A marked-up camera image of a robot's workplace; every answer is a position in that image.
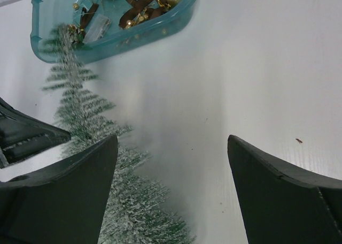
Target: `plastic tray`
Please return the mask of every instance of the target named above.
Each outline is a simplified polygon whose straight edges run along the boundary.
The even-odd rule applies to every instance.
[[[77,51],[80,61],[86,64],[120,54],[179,32],[190,21],[196,0],[182,0],[164,15],[125,30],[119,27],[121,16],[131,8],[125,0],[92,1],[99,4],[96,14],[99,13],[109,17],[112,23],[101,39],[88,43],[90,50]],[[92,4],[91,0],[32,0],[32,32],[30,39],[32,50],[40,60],[47,63],[56,62],[56,57],[40,52],[43,40],[50,37],[50,31],[54,27],[61,23],[78,24],[80,22],[80,13],[74,10],[73,3],[78,3],[87,9]]]

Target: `tabletop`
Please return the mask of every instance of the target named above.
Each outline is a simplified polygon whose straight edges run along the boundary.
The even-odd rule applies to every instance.
[[[89,85],[132,124],[122,142],[153,158],[139,173],[170,189],[166,205],[197,243],[247,243],[228,158],[234,134],[305,169],[342,179],[340,0],[199,0],[181,32],[89,65]],[[32,6],[0,8],[0,96],[53,123],[60,93],[31,48]],[[0,180],[58,160],[58,149],[0,170]]]

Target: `small christmas tree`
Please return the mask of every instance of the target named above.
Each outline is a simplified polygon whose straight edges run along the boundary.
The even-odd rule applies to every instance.
[[[69,131],[71,142],[63,156],[71,156],[109,135],[121,135],[131,127],[120,126],[101,114],[115,105],[83,88],[85,81],[97,75],[77,61],[68,26],[60,25],[46,40],[45,51],[56,53],[57,65],[51,68],[44,90],[63,89],[56,112],[59,127]],[[184,220],[160,208],[168,189],[160,182],[135,174],[135,169],[148,158],[148,153],[119,145],[113,183],[109,194],[98,243],[115,244],[189,244],[194,241]]]

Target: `artificial christmas tree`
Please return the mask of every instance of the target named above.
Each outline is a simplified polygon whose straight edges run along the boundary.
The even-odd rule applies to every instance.
[[[86,149],[109,135],[121,135],[131,127],[120,126],[101,113],[114,108],[114,104],[83,88],[85,81],[97,78],[91,70],[84,69],[74,54],[76,46],[67,25],[52,31],[45,42],[47,52],[58,57],[51,69],[44,90],[63,89],[60,107],[56,112],[59,127],[69,131],[71,142],[64,149],[70,156]],[[119,145],[118,161],[102,223],[98,243],[116,244],[187,244],[194,238],[184,220],[159,207],[167,198],[168,189],[161,183],[142,178],[135,169],[148,158],[148,153]]]

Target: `brown ribbon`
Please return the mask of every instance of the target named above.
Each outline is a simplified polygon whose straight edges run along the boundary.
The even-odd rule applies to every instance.
[[[139,15],[151,2],[158,0],[126,0],[132,8],[129,9],[119,21],[119,26],[121,28],[125,28],[128,20],[133,20],[137,15]],[[156,9],[151,7],[147,8],[145,13],[149,16],[148,20],[156,18],[158,16],[163,15],[167,12],[166,9],[166,0],[159,0],[161,4],[165,4],[165,6],[160,6]]]
[[[84,29],[89,25],[89,23],[92,20],[95,12],[97,11],[97,9],[98,9],[97,3],[93,3],[88,11],[86,8],[84,8],[84,7],[82,8],[81,20],[80,20],[80,29],[82,31],[83,37],[85,37],[85,35],[86,35],[86,32],[84,31]]]

